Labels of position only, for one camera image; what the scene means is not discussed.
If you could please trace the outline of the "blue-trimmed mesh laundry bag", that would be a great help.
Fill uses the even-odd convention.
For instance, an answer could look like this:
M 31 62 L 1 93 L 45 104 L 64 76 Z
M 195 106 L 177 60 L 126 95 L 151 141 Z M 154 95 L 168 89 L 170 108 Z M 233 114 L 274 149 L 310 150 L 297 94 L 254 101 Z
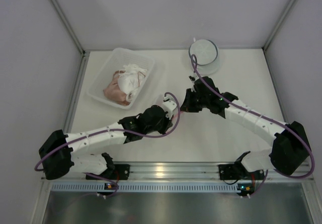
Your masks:
M 219 50 L 215 43 L 208 39 L 194 38 L 194 42 L 189 47 L 189 56 L 195 55 L 197 58 L 197 70 L 200 75 L 208 76 L 214 74 L 220 68 Z

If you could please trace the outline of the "pink-trimmed mesh laundry bag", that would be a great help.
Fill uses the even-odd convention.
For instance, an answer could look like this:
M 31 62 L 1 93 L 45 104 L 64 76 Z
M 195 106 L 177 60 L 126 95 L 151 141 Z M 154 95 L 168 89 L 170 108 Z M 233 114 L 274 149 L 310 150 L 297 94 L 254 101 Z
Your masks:
M 181 120 L 181 117 L 183 114 L 184 114 L 183 111 L 180 111 L 180 112 L 178 111 L 177 113 L 175 113 L 172 117 L 172 123 L 175 124 L 175 123 L 179 122 Z

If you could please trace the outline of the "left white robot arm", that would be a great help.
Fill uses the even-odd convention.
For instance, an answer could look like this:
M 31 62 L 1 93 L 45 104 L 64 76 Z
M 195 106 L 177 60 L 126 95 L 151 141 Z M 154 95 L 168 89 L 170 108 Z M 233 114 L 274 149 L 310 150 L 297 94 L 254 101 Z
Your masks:
M 99 129 L 80 133 L 56 130 L 39 149 L 41 171 L 47 180 L 56 180 L 68 173 L 108 178 L 115 165 L 107 148 L 168 135 L 176 126 L 173 123 L 176 110 L 176 103 L 167 101 Z

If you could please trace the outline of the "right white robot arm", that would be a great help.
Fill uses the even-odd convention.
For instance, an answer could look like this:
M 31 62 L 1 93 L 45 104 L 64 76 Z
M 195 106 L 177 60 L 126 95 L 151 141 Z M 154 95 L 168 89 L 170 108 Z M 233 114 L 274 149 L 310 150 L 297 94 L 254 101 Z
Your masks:
M 220 93 L 209 77 L 190 77 L 192 88 L 186 90 L 182 112 L 198 113 L 208 109 L 212 114 L 235 122 L 259 136 L 269 149 L 244 152 L 232 165 L 243 176 L 259 170 L 275 170 L 293 177 L 296 169 L 312 156 L 304 127 L 266 117 L 245 105 L 232 93 Z

